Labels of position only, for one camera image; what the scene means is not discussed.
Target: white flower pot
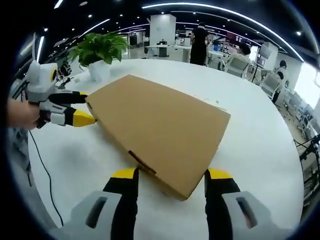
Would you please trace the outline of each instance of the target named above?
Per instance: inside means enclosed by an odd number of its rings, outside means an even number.
[[[110,79],[111,65],[100,60],[89,64],[88,69],[90,78],[93,82],[108,82]]]

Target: green plant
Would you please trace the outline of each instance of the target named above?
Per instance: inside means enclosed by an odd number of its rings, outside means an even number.
[[[72,61],[79,56],[79,63],[87,67],[97,61],[103,60],[111,64],[113,58],[122,60],[122,50],[128,47],[127,41],[117,32],[107,34],[89,33],[84,40],[69,51]]]

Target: potted plant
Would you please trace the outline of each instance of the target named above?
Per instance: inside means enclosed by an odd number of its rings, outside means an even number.
[[[77,46],[70,49],[69,55],[74,61],[88,67],[93,81],[108,81],[113,58],[122,60],[122,51],[128,47],[127,41],[117,32],[107,34],[89,33]]]

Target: cardboard box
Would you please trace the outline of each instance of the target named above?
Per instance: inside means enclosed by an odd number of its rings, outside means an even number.
[[[86,100],[105,133],[179,200],[196,188],[230,119],[215,106],[132,75]]]

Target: black ceiling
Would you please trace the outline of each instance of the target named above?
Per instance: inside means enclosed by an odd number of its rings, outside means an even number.
[[[198,23],[197,20],[199,20],[200,22],[204,22],[206,25],[227,29],[228,31],[245,36],[252,40],[271,40],[275,44],[281,46],[288,55],[299,59],[288,46],[269,31],[263,29],[256,23],[244,19],[243,17],[225,11],[190,5],[170,5],[142,9],[142,6],[180,2],[178,0],[86,1],[86,5],[80,6],[80,4],[85,2],[85,0],[63,0],[59,8],[52,8],[52,11],[48,12],[47,18],[45,22],[43,22],[42,29],[39,29],[40,35],[45,36],[45,51],[47,54],[52,53],[54,49],[57,50],[57,48],[53,48],[56,42],[81,35],[83,32],[103,20],[110,19],[108,22],[105,22],[93,29],[93,32],[106,33],[107,31],[119,30],[119,27],[122,29],[131,27],[133,24],[147,24],[147,18],[151,15],[165,12],[174,15],[177,22]],[[288,7],[288,1],[286,0],[188,0],[181,2],[201,3],[235,11],[267,26],[291,45],[300,46],[306,49],[307,52],[309,51],[313,54],[317,53],[315,43],[310,40],[310,36],[305,33],[306,27],[298,21],[298,17],[293,12],[293,8]],[[312,9],[303,5],[302,1],[296,1],[293,2],[293,4],[295,4],[298,10],[305,17],[304,19],[308,21],[317,38],[317,42],[319,42],[320,27],[319,21],[315,16],[315,11],[312,11]],[[177,28],[183,29],[184,25],[185,24],[177,24]],[[193,28],[194,26],[186,25],[185,27]],[[296,31],[302,31],[302,35],[297,36]],[[59,48],[62,49],[65,46],[69,46],[67,45],[69,43],[70,41],[67,40],[64,43],[65,45],[61,44]],[[308,56],[306,57],[305,52],[298,52],[303,58],[310,60]]]

